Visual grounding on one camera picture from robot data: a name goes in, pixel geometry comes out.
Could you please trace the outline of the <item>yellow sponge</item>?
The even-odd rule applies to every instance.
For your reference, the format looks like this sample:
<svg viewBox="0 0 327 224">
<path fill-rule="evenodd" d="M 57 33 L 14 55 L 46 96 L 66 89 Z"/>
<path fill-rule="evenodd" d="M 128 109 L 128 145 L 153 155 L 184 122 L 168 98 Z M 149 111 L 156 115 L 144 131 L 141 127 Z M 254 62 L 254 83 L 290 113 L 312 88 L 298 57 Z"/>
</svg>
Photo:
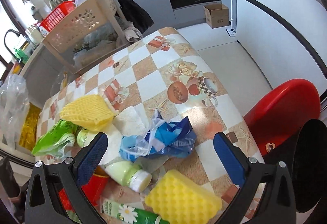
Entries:
<svg viewBox="0 0 327 224">
<path fill-rule="evenodd" d="M 222 208 L 222 199 L 177 170 L 168 171 L 144 199 L 169 223 L 208 223 Z"/>
</svg>

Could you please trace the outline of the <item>black trash bin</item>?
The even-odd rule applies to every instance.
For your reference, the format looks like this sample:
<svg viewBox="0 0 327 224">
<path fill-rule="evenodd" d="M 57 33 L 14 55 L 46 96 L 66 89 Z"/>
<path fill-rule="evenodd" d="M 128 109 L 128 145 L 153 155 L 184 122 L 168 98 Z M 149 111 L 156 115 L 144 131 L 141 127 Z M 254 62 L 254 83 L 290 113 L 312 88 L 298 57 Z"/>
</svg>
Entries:
<svg viewBox="0 0 327 224">
<path fill-rule="evenodd" d="M 307 121 L 297 136 L 291 179 L 297 211 L 311 210 L 326 193 L 326 125 Z"/>
</svg>

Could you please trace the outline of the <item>beige plastic shelf rack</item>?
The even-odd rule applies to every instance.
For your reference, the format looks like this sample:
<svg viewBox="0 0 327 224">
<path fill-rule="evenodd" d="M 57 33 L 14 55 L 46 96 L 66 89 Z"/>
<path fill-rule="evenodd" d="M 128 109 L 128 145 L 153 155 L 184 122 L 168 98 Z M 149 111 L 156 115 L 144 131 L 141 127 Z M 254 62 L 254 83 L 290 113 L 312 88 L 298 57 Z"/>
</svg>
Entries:
<svg viewBox="0 0 327 224">
<path fill-rule="evenodd" d="M 82 75 L 96 62 L 91 62 L 77 70 L 62 57 L 67 49 L 75 47 L 85 36 L 97 28 L 110 23 L 121 39 L 122 47 L 128 45 L 115 14 L 123 20 L 126 18 L 116 0 L 86 0 L 65 16 L 43 39 L 42 44 L 47 50 L 74 75 Z"/>
</svg>

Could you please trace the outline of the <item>green plastic bag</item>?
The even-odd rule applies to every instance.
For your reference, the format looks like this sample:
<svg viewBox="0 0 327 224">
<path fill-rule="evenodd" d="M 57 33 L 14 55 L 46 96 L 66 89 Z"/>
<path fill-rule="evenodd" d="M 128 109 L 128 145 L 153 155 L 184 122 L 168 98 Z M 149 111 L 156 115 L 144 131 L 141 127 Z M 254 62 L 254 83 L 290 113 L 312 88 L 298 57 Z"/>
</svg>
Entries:
<svg viewBox="0 0 327 224">
<path fill-rule="evenodd" d="M 33 150 L 34 156 L 51 155 L 55 158 L 65 156 L 65 148 L 73 147 L 76 141 L 76 133 L 80 126 L 67 120 L 59 120 L 48 132 L 41 136 Z"/>
</svg>

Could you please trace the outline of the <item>yellow foam fruit net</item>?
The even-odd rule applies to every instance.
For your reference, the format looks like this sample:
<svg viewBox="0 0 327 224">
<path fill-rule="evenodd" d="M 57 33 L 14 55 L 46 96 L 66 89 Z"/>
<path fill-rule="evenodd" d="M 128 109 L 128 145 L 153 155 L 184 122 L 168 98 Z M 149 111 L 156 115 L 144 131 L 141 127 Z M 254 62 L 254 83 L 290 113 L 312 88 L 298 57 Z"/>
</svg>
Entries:
<svg viewBox="0 0 327 224">
<path fill-rule="evenodd" d="M 115 113 L 108 107 L 103 97 L 91 94 L 68 103 L 59 115 L 61 119 L 75 125 L 99 132 L 113 121 Z"/>
</svg>

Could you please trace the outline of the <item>white paper towel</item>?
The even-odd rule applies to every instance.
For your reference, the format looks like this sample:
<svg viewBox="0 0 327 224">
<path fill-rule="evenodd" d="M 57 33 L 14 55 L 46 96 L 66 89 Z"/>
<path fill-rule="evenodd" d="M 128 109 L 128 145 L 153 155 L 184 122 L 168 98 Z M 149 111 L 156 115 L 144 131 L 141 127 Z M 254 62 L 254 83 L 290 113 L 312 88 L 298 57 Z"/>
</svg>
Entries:
<svg viewBox="0 0 327 224">
<path fill-rule="evenodd" d="M 146 132 L 146 126 L 133 106 L 118 113 L 113 124 L 123 136 L 142 135 Z"/>
</svg>

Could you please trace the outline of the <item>yellow mesh bag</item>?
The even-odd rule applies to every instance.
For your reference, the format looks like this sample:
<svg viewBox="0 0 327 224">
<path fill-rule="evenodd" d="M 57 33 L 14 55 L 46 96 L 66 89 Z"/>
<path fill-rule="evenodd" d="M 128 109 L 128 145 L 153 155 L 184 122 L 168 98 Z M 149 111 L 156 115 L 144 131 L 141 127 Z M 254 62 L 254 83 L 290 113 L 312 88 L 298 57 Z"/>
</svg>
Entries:
<svg viewBox="0 0 327 224">
<path fill-rule="evenodd" d="M 36 144 L 37 124 L 41 109 L 30 103 L 29 111 L 22 127 L 19 146 L 32 151 Z"/>
</svg>

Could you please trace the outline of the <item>green daisy tube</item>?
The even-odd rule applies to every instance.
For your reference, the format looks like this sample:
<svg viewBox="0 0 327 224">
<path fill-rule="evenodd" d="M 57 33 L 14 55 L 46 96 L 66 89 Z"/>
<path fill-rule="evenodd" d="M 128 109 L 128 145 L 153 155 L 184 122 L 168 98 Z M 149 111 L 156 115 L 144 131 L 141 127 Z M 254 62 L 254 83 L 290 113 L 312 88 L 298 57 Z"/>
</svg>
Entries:
<svg viewBox="0 0 327 224">
<path fill-rule="evenodd" d="M 107 198 L 100 199 L 101 213 L 114 217 L 124 223 L 135 224 L 169 224 L 160 215 L 150 211 L 134 208 L 130 205 L 120 204 Z"/>
</svg>

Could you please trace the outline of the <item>blue white plastic bag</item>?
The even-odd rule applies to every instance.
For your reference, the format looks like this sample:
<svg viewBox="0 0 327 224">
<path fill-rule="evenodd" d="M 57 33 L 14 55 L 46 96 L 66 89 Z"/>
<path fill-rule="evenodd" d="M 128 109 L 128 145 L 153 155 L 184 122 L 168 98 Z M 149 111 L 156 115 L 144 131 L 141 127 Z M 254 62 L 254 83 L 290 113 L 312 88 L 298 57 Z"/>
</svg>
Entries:
<svg viewBox="0 0 327 224">
<path fill-rule="evenodd" d="M 119 154 L 131 162 L 138 158 L 157 158 L 160 155 L 185 158 L 194 149 L 197 135 L 188 117 L 178 122 L 167 122 L 155 110 L 149 130 L 142 135 L 124 136 Z"/>
</svg>

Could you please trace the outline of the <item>white refrigerator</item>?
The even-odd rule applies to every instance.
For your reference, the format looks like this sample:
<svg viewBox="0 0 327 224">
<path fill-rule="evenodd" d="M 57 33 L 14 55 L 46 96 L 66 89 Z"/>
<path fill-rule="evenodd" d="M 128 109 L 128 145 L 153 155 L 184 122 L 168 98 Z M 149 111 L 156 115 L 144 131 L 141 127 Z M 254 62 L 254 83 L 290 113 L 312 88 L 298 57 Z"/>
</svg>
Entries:
<svg viewBox="0 0 327 224">
<path fill-rule="evenodd" d="M 315 85 L 326 109 L 326 8 L 320 0 L 237 0 L 237 38 L 273 88 Z"/>
</svg>

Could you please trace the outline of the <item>red plastic stool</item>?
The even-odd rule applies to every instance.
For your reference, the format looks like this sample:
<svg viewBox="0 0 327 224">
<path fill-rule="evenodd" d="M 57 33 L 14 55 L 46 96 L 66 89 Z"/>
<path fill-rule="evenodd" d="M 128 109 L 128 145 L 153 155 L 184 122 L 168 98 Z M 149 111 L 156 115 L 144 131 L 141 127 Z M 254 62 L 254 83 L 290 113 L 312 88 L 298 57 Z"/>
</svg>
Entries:
<svg viewBox="0 0 327 224">
<path fill-rule="evenodd" d="M 265 157 L 319 115 L 320 96 L 314 84 L 305 79 L 291 79 L 265 95 L 244 120 Z"/>
</svg>

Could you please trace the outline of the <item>checkered patterned tablecloth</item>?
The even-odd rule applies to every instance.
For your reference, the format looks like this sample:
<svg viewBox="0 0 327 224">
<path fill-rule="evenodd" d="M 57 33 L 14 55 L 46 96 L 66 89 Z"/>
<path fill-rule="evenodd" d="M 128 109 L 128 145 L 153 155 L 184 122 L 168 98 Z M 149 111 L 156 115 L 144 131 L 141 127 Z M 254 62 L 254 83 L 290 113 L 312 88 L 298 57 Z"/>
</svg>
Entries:
<svg viewBox="0 0 327 224">
<path fill-rule="evenodd" d="M 208 223 L 217 223 L 238 191 L 213 148 L 213 138 L 223 132 L 246 156 L 262 159 L 256 142 L 239 111 L 209 65 L 174 28 L 162 28 L 120 50 L 49 98 L 40 114 L 37 137 L 51 130 L 62 108 L 85 95 L 102 96 L 118 113 L 133 106 L 147 128 L 155 110 L 167 122 L 188 117 L 197 135 L 193 152 L 185 158 L 139 158 L 152 174 L 152 183 L 136 193 L 109 180 L 101 198 L 153 212 L 145 197 L 170 170 L 177 170 L 195 184 L 222 199 L 222 208 Z M 105 165 L 119 159 L 123 135 L 113 122 L 104 128 L 108 151 Z"/>
</svg>

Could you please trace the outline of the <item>pale green small bottle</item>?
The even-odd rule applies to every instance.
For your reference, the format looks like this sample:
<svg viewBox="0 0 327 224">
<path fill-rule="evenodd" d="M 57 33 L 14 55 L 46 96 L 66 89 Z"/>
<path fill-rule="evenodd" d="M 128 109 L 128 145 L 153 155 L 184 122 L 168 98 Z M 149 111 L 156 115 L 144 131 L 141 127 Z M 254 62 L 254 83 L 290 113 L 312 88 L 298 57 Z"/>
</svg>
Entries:
<svg viewBox="0 0 327 224">
<path fill-rule="evenodd" d="M 105 165 L 105 172 L 119 185 L 141 193 L 151 183 L 152 175 L 140 166 L 127 160 L 118 160 Z"/>
</svg>

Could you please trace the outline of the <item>clear plastic bag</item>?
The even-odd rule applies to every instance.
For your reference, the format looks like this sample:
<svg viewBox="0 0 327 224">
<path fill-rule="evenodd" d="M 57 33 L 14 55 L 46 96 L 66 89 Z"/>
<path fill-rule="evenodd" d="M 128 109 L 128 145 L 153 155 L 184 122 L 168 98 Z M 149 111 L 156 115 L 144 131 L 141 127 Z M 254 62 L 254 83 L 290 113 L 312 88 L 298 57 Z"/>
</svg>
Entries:
<svg viewBox="0 0 327 224">
<path fill-rule="evenodd" d="M 1 85 L 1 132 L 12 149 L 16 148 L 28 111 L 26 80 L 18 74 L 10 74 Z"/>
</svg>

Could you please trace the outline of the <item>red paper cup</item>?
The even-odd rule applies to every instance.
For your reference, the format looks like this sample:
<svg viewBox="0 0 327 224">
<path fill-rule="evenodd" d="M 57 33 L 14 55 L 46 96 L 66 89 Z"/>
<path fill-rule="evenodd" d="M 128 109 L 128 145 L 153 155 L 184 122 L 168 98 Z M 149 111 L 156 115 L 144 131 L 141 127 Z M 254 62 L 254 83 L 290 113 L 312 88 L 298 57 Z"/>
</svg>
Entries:
<svg viewBox="0 0 327 224">
<path fill-rule="evenodd" d="M 107 185 L 109 176 L 107 174 L 94 172 L 89 182 L 82 186 L 82 191 L 90 203 L 96 207 L 105 186 Z M 64 189 L 59 191 L 59 198 L 65 210 L 75 211 L 70 203 Z"/>
</svg>

